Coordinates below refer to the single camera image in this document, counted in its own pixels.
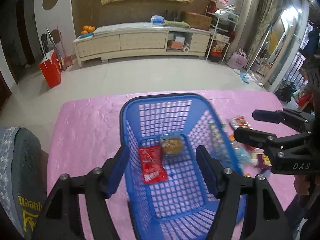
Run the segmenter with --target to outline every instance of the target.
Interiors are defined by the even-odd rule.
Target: circular wall decoration
[[[51,10],[56,4],[58,0],[43,0],[42,8],[45,10]]]
[[[60,42],[59,31],[57,29],[51,31],[50,34],[51,34],[55,44]]]

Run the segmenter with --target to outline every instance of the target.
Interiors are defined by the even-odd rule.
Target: shopping bag
[[[38,66],[50,88],[61,83],[61,65],[57,58],[57,52],[54,49],[45,55]]]
[[[234,69],[242,69],[248,63],[248,59],[243,53],[234,52],[231,58],[228,60],[227,65]]]

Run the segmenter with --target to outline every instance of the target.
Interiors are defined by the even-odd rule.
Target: mirror
[[[280,10],[276,18],[266,32],[265,40],[252,65],[251,70],[263,80],[271,70],[279,55],[288,46],[287,38],[292,37],[292,30],[295,29],[298,19],[298,12],[294,7],[287,10]]]

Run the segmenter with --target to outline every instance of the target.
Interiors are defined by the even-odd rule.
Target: tissue box
[[[185,40],[186,38],[181,34],[174,34],[174,41],[184,43]]]
[[[178,41],[168,41],[168,47],[171,49],[182,49],[183,43]]]

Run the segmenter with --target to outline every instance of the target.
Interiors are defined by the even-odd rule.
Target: cardboard box
[[[192,12],[181,12],[181,20],[189,23],[191,28],[208,31],[212,21],[211,17]]]
[[[168,41],[168,47],[171,49],[182,49],[183,43],[177,41]]]
[[[223,5],[222,3],[219,3],[219,2],[216,3],[216,8],[218,8],[218,9],[224,9],[225,7],[226,6]]]
[[[219,41],[226,42],[226,43],[228,43],[230,41],[230,37],[229,36],[222,35],[220,33],[216,33],[214,38],[219,40]]]

